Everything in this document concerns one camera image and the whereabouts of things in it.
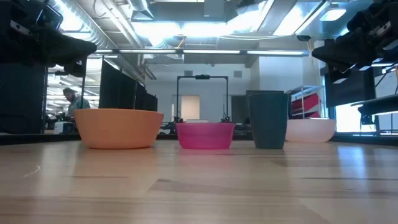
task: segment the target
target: bowl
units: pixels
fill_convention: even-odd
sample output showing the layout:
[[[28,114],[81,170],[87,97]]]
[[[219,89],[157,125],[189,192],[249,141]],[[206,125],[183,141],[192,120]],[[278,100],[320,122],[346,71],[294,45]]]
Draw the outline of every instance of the bowl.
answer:
[[[335,119],[291,119],[287,121],[286,141],[327,142],[333,137],[335,130]]]
[[[141,110],[75,110],[81,140],[94,149],[151,147],[163,117],[162,113]]]
[[[235,124],[178,123],[176,128],[183,149],[229,149]]]

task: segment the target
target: orange bowl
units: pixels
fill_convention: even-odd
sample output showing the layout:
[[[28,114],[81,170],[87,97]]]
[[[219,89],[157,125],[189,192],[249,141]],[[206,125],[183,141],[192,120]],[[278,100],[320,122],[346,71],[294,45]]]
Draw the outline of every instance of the orange bowl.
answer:
[[[93,149],[151,147],[163,117],[162,113],[141,110],[75,110],[81,140]]]
[[[286,141],[302,143],[327,142],[336,130],[334,119],[291,119],[287,121]]]

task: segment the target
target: table surface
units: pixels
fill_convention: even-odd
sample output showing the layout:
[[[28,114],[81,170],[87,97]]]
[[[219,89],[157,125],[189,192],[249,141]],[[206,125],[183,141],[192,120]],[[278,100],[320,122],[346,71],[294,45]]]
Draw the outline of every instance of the table surface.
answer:
[[[398,223],[398,150],[0,147],[0,223]]]

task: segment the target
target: dark gray cup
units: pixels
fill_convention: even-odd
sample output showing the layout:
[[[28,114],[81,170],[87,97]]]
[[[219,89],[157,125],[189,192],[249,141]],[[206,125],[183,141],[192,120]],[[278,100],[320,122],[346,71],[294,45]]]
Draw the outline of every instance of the dark gray cup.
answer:
[[[256,147],[282,149],[287,129],[288,97],[285,93],[249,96],[250,124]]]

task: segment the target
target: person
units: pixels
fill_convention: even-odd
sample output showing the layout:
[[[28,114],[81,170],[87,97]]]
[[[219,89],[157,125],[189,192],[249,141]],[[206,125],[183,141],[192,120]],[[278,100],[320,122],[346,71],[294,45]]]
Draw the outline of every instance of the person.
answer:
[[[80,108],[81,97],[76,96],[75,90],[72,90],[71,88],[66,88],[63,90],[63,95],[70,102],[70,105],[68,107],[69,117],[74,117],[73,112],[75,109],[90,109],[90,103],[86,99],[83,100],[83,108]]]

